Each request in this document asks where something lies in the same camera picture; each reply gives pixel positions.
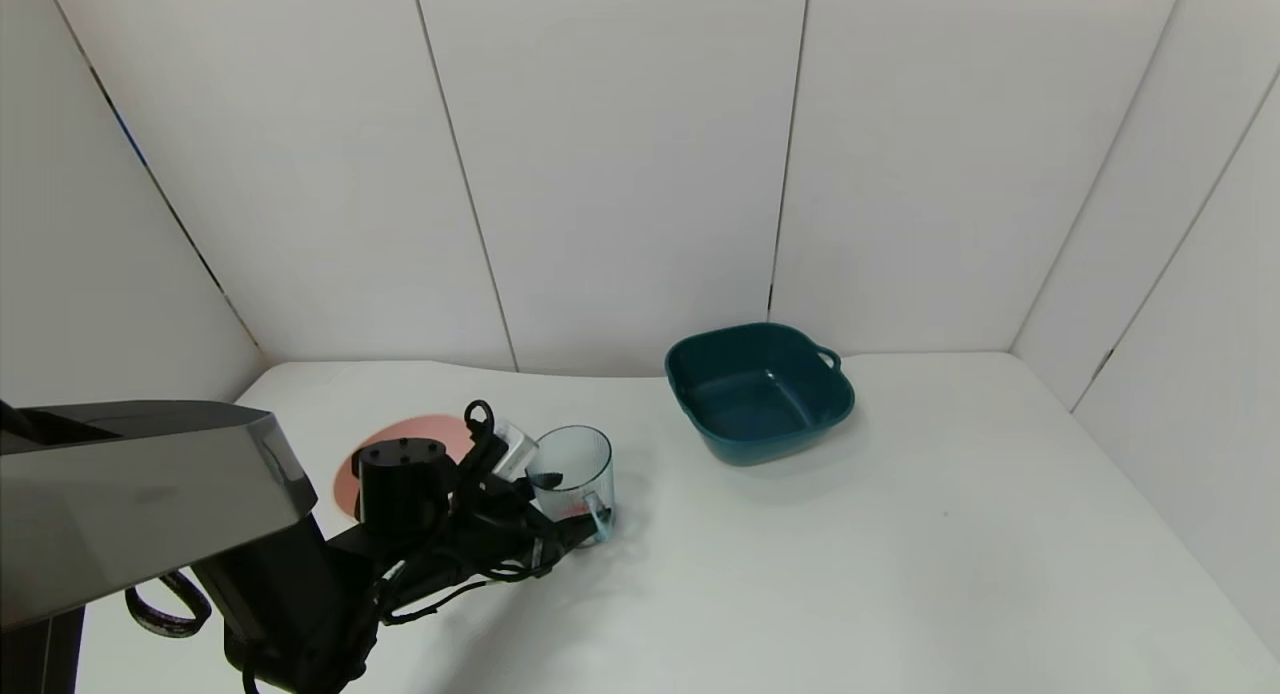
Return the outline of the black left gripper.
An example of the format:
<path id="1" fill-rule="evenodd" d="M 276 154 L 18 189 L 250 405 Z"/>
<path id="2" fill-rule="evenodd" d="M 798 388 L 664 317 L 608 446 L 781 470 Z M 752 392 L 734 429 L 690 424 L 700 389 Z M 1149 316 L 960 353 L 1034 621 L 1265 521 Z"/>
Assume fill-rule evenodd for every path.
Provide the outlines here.
<path id="1" fill-rule="evenodd" d="M 485 478 L 477 484 L 471 515 L 502 553 L 479 566 L 486 577 L 543 577 L 564 557 L 566 549 L 581 549 L 612 539 L 612 508 L 562 519 L 556 525 L 538 508 L 534 488 L 561 489 L 562 472 L 529 472 L 507 483 Z"/>

